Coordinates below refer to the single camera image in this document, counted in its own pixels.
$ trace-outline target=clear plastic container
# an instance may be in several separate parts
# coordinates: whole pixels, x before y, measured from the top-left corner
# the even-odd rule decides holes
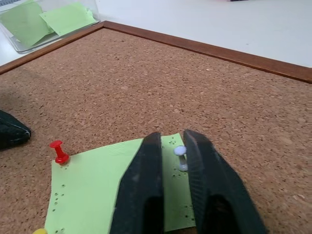
[[[53,32],[46,36],[44,36],[42,39],[40,39],[38,42],[32,45],[25,45],[24,43],[21,43],[0,21],[0,28],[4,32],[5,36],[8,38],[14,49],[18,53],[28,53],[32,50],[35,50],[39,47],[42,47],[48,43],[54,42],[56,40],[62,39],[66,36],[69,36],[71,34],[76,33],[79,30],[82,30],[84,28],[90,27],[98,22],[100,22],[99,19],[99,13],[98,13],[98,7],[95,0],[33,0],[34,2],[38,3],[39,6],[42,8],[42,11],[49,12],[51,10],[62,8],[64,6],[67,6],[72,3],[81,3],[85,8],[87,8],[90,12],[92,12],[92,16],[94,18],[94,22],[92,22],[89,25],[83,26],[75,31],[69,32],[65,35],[59,36],[57,33]],[[0,15],[8,12],[13,7],[16,7],[20,4],[26,4],[27,0],[0,0]]]

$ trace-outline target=white push pin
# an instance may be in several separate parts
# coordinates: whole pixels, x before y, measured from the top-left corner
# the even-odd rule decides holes
[[[174,149],[174,153],[176,156],[179,156],[180,159],[180,171],[186,172],[188,170],[187,163],[186,163],[186,147],[184,145],[180,145]]]

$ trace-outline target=cork board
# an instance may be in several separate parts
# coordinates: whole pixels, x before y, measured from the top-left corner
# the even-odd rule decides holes
[[[183,129],[213,141],[271,233],[309,233],[306,83],[108,29],[0,80],[0,109],[34,133],[0,152],[0,233],[43,227],[53,140],[73,155]]]

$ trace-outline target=wooden frame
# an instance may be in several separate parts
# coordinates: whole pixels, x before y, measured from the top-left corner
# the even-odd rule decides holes
[[[223,59],[226,61],[234,62],[257,70],[277,74],[295,80],[312,83],[312,68],[309,67],[281,62],[270,58],[251,55],[235,50],[230,50],[193,40],[178,38],[110,21],[98,23],[90,28],[87,28],[65,39],[48,45],[42,49],[34,51],[15,61],[5,64],[0,67],[0,75],[102,28],[111,29],[136,37],[153,40],[170,46],[175,46],[181,49],[189,50],[203,55],[208,55],[214,58]]]

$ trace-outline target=light green sticky note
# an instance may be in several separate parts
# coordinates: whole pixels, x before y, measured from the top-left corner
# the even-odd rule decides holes
[[[178,157],[173,154],[173,149],[183,144],[182,139],[179,134],[161,139],[165,231],[195,226],[188,177],[178,171]],[[62,167],[52,162],[47,232],[109,233],[119,181],[141,142],[135,139],[77,154]]]
[[[179,158],[174,148],[183,145],[179,133],[163,136],[162,170],[165,193],[165,231],[195,226],[189,178],[179,171]]]
[[[42,13],[40,16],[59,36],[96,22],[92,12],[80,2]]]
[[[0,15],[0,22],[23,45],[30,47],[53,30],[40,17],[38,3],[28,0]]]

